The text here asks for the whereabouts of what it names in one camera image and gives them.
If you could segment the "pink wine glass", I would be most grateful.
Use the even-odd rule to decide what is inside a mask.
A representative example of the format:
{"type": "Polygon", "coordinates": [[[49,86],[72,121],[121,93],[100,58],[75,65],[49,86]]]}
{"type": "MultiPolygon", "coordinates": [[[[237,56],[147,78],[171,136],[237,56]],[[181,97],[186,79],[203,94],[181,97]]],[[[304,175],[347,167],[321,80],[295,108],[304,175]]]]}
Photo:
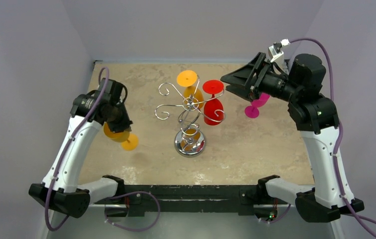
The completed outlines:
{"type": "Polygon", "coordinates": [[[255,119],[259,116],[259,108],[264,106],[269,100],[270,95],[262,93],[260,97],[251,102],[250,106],[247,106],[244,110],[245,115],[248,118],[255,119]]]}

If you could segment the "orange wine glass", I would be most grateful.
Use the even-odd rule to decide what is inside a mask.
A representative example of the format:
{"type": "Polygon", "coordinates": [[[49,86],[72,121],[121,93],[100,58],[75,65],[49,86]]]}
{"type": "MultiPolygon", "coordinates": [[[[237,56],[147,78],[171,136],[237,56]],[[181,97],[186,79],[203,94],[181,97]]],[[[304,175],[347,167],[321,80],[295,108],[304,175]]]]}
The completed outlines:
{"type": "Polygon", "coordinates": [[[193,97],[192,102],[195,103],[195,106],[198,106],[198,109],[201,109],[204,105],[204,97],[200,90],[200,87],[197,86],[198,75],[195,71],[184,70],[180,72],[176,78],[177,84],[184,87],[183,92],[184,98],[193,97]]]}
{"type": "Polygon", "coordinates": [[[103,131],[105,136],[110,140],[120,143],[122,149],[124,149],[125,151],[132,151],[138,146],[138,137],[127,130],[123,132],[112,132],[109,128],[109,125],[105,123],[103,131]]]}

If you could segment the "red wine glass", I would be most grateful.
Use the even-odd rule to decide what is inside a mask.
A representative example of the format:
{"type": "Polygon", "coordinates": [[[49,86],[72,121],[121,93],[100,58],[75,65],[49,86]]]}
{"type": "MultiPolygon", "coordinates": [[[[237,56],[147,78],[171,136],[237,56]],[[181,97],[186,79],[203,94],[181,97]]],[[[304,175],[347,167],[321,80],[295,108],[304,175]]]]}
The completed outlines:
{"type": "Polygon", "coordinates": [[[203,85],[205,93],[211,98],[205,102],[203,107],[204,122],[207,125],[218,125],[224,120],[224,107],[217,95],[224,90],[224,84],[219,80],[208,80],[203,85]]]}

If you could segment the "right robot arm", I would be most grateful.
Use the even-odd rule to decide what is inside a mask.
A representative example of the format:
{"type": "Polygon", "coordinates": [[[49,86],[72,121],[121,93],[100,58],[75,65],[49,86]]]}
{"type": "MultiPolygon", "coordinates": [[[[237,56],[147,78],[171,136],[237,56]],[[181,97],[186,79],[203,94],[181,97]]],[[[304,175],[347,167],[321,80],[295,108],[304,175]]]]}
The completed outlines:
{"type": "Polygon", "coordinates": [[[325,74],[321,59],[311,54],[297,55],[289,73],[276,74],[274,64],[260,52],[248,64],[221,77],[228,92],[249,102],[268,94],[288,103],[288,113],[307,150],[314,186],[271,175],[258,180],[254,196],[264,203],[277,198],[294,205],[310,223],[328,223],[365,208],[351,191],[344,172],[337,108],[320,92],[325,74]]]}

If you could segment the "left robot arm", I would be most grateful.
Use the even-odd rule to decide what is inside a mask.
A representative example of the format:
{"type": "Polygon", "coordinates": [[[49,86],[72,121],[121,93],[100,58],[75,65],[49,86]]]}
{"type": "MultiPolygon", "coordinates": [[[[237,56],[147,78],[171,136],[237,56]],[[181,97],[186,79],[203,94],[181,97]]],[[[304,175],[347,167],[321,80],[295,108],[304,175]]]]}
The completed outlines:
{"type": "Polygon", "coordinates": [[[42,206],[73,218],[81,217],[90,204],[108,199],[122,202],[123,180],[106,175],[80,185],[80,172],[97,133],[107,126],[112,132],[130,132],[133,123],[124,102],[127,87],[115,80],[101,79],[98,89],[73,101],[68,131],[57,157],[41,183],[31,184],[28,193],[42,206]]]}

